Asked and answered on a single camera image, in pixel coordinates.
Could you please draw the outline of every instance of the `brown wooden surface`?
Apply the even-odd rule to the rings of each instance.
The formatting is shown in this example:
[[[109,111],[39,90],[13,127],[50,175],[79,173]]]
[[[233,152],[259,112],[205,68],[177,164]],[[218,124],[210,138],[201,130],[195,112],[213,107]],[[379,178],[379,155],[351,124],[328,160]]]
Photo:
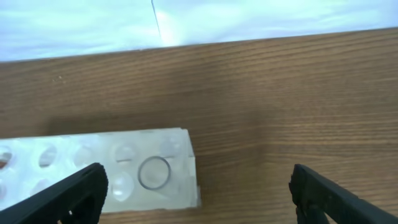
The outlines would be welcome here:
[[[101,223],[295,223],[295,163],[398,215],[398,29],[0,65],[0,137],[183,127],[203,207]]]

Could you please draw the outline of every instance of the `wood grain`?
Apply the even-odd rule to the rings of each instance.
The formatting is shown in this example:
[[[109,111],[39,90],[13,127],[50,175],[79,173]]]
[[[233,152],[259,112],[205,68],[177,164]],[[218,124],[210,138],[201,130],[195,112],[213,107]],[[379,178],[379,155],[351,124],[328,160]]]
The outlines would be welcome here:
[[[0,65],[0,137],[183,127],[203,207],[101,223],[295,223],[306,164],[398,215],[398,29]]]

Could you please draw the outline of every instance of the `wooden table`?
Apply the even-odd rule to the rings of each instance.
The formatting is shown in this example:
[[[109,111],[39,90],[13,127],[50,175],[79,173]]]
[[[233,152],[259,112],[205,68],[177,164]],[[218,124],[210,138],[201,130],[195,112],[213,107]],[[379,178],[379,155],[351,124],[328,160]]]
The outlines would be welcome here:
[[[0,137],[183,127],[203,207],[101,223],[295,223],[306,164],[398,215],[398,29],[0,65]]]

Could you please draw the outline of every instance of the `dark ring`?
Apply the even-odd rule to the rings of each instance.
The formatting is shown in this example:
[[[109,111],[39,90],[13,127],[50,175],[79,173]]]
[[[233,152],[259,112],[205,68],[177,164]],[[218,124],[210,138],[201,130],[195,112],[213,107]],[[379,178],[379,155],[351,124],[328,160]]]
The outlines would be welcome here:
[[[154,159],[160,159],[161,161],[163,161],[167,165],[168,175],[167,175],[167,178],[166,178],[165,182],[163,184],[161,184],[160,186],[158,186],[158,187],[148,187],[144,183],[142,183],[141,170],[142,170],[142,168],[144,167],[144,165],[147,162],[149,162],[151,160],[154,160]],[[163,157],[151,156],[151,157],[148,157],[146,160],[144,160],[144,162],[142,162],[142,164],[139,166],[139,168],[138,168],[138,182],[141,184],[141,186],[143,188],[145,188],[147,190],[159,190],[162,187],[164,187],[170,181],[171,173],[172,173],[172,170],[171,170],[170,164]]]

